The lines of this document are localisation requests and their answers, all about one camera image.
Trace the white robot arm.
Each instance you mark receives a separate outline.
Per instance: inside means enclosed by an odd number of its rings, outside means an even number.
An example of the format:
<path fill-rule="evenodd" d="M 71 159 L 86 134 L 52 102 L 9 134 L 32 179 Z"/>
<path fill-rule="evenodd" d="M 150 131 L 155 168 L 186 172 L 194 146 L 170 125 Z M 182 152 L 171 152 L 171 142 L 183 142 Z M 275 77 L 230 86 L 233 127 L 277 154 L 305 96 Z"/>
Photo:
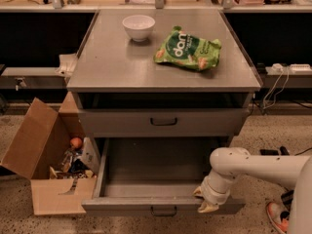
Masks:
<path fill-rule="evenodd" d="M 251 155 L 242 147 L 220 147 L 210 156 L 211 171 L 194 190 L 203 199 L 199 213 L 217 211 L 241 175 L 260 178 L 293 190 L 287 234 L 312 233 L 312 157 Z"/>

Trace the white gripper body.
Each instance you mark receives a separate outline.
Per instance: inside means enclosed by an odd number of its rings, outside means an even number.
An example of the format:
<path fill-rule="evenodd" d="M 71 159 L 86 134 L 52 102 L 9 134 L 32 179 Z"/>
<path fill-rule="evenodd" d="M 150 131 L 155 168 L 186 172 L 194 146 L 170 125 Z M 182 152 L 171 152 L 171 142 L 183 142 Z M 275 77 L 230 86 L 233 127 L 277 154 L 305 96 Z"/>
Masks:
<path fill-rule="evenodd" d="M 230 188 L 235 182 L 235 176 L 221 175 L 215 170 L 211 170 L 200 185 L 204 202 L 211 207 L 225 204 L 230 196 Z"/>

